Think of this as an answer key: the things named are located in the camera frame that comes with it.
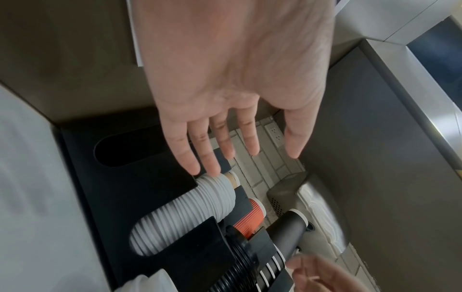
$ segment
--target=power outlet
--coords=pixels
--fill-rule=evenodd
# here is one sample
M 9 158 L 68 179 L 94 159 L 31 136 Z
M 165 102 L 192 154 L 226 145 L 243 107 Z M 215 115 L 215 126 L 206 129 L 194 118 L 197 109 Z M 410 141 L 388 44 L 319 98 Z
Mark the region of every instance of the power outlet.
M 265 129 L 277 148 L 284 145 L 284 135 L 282 134 L 281 130 L 279 130 L 279 127 L 276 123 L 272 122 L 267 124 Z

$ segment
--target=palm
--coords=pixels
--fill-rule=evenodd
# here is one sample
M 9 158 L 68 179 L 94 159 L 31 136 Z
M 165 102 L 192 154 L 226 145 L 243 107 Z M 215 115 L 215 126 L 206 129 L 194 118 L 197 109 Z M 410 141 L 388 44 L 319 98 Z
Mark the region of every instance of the palm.
M 211 175 L 219 165 L 210 125 L 234 156 L 226 116 L 236 108 L 251 154 L 259 150 L 259 96 L 285 109 L 286 148 L 298 157 L 317 114 L 330 56 L 333 1 L 153 1 L 134 5 L 145 72 L 167 142 L 178 162 L 199 172 L 187 132 Z

